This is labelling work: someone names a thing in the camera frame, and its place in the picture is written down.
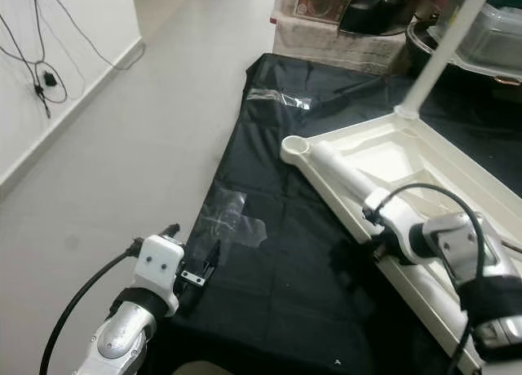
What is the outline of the white plastic table top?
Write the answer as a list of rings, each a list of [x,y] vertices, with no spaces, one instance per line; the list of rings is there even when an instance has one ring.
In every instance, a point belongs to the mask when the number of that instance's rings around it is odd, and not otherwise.
[[[447,267],[432,259],[422,266],[399,266],[383,257],[372,237],[380,228],[363,218],[362,208],[327,182],[310,160],[313,143],[331,143],[352,165],[415,208],[428,221],[441,216],[474,214],[501,241],[501,259],[522,275],[522,196],[489,173],[422,119],[385,115],[313,136],[281,140],[281,159],[295,167],[316,189],[355,241],[372,253],[382,275],[421,320],[454,367],[466,375],[522,375],[522,360],[485,361],[472,344],[455,356],[467,323]]]

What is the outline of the crumpled clear tape patch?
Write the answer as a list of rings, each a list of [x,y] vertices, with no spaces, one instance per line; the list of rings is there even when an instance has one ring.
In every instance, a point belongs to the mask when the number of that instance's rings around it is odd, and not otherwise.
[[[212,189],[199,211],[192,236],[258,248],[268,238],[268,231],[264,221],[245,214],[246,201],[245,192],[224,187]]]

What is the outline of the black tablecloth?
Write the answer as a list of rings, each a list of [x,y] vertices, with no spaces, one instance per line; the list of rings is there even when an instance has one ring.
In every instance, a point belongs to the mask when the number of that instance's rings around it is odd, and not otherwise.
[[[140,375],[209,361],[236,375],[445,375],[449,359],[369,253],[307,180],[279,157],[290,135],[313,136],[381,117],[410,76],[351,72],[283,55],[247,70],[237,118],[206,195],[247,195],[265,222],[258,248],[228,245],[191,309],[164,320]],[[246,100],[250,88],[310,98],[303,111]]]

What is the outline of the clear tape strip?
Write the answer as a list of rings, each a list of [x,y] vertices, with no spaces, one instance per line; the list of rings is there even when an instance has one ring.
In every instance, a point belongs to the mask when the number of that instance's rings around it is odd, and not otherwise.
[[[269,102],[277,102],[303,111],[311,109],[310,98],[297,98],[290,93],[272,89],[250,88],[249,92],[246,92],[246,100],[269,100]]]

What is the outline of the black wok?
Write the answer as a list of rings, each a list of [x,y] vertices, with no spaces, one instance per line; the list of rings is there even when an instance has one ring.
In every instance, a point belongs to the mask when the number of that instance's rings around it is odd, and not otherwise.
[[[428,32],[433,25],[433,21],[411,21],[406,29],[408,76],[420,76],[420,72],[439,46]],[[480,83],[491,89],[522,89],[522,78],[495,74],[489,67],[460,63],[458,60],[448,62],[440,77],[440,84],[471,87]]]

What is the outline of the speckled cloth covered bench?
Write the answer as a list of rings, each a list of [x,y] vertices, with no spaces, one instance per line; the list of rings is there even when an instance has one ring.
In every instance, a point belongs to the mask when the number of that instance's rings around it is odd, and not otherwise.
[[[299,18],[272,17],[275,25],[272,52],[355,72],[391,76],[408,67],[403,33],[394,36],[361,36],[342,33],[334,24]]]

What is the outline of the black shiny curved cover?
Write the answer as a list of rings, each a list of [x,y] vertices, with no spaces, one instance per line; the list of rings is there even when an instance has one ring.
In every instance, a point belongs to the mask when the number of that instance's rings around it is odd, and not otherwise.
[[[349,0],[337,28],[355,35],[396,35],[405,32],[414,11],[414,0]]]

